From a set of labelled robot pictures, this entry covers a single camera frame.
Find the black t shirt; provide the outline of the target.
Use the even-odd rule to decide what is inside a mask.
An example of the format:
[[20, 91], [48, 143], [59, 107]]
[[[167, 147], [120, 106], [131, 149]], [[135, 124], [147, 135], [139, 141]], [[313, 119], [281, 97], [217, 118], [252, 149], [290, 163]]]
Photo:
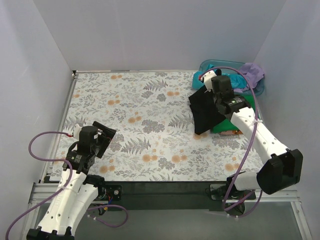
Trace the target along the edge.
[[194, 120], [194, 133], [201, 135], [223, 122], [226, 117], [219, 113], [214, 94], [202, 86], [189, 98], [190, 109]]

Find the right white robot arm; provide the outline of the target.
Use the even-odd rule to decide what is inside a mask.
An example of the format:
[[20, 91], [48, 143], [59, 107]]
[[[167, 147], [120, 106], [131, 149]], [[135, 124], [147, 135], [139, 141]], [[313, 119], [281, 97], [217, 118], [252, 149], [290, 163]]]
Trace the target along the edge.
[[250, 103], [241, 95], [235, 95], [230, 78], [226, 75], [204, 77], [204, 85], [213, 93], [215, 106], [220, 114], [236, 126], [243, 135], [253, 141], [262, 168], [240, 173], [226, 186], [227, 195], [237, 199], [245, 190], [262, 190], [268, 195], [300, 182], [303, 155], [291, 150], [266, 128]]

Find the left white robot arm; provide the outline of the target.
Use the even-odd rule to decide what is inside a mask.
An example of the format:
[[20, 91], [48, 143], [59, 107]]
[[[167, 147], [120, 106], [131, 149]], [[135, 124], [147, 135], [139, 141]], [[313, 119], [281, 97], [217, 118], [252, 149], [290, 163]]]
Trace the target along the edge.
[[116, 132], [97, 121], [88, 126], [74, 126], [69, 137], [76, 141], [68, 148], [57, 190], [42, 220], [28, 231], [28, 240], [75, 238], [89, 205], [106, 196], [104, 178], [89, 174], [89, 170], [96, 158], [102, 158]]

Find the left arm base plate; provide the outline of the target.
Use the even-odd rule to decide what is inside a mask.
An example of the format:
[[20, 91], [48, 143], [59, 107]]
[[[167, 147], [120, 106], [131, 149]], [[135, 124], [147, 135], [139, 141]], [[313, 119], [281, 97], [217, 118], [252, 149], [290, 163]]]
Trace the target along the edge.
[[121, 185], [103, 185], [99, 192], [98, 200], [102, 201], [120, 201], [122, 198], [123, 188]]

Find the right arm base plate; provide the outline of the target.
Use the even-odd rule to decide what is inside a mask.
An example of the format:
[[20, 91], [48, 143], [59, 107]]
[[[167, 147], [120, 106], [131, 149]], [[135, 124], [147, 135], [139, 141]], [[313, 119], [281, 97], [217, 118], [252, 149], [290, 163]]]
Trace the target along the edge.
[[[213, 183], [213, 184], [210, 184], [209, 187], [207, 187], [204, 190], [204, 193], [212, 200], [222, 201], [225, 198], [228, 187], [229, 186], [227, 184]], [[251, 192], [250, 190], [238, 191], [233, 186], [227, 199], [240, 200], [245, 196], [247, 196], [250, 192]]]

